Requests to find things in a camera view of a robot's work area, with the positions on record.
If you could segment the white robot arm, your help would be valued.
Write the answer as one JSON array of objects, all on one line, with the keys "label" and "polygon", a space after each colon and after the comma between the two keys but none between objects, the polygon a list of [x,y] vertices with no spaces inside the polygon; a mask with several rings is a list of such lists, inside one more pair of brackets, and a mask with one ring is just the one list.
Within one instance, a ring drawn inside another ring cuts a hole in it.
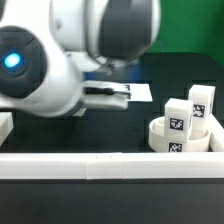
[{"label": "white robot arm", "polygon": [[0,0],[0,108],[41,117],[125,110],[122,84],[84,74],[139,58],[160,21],[160,0]]}]

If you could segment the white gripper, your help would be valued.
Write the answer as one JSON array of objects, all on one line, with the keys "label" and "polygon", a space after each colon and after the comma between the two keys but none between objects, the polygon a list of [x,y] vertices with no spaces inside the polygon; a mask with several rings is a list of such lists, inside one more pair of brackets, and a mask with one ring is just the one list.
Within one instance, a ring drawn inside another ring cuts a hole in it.
[{"label": "white gripper", "polygon": [[116,82],[84,82],[83,103],[88,109],[126,110],[131,92],[124,84]]}]

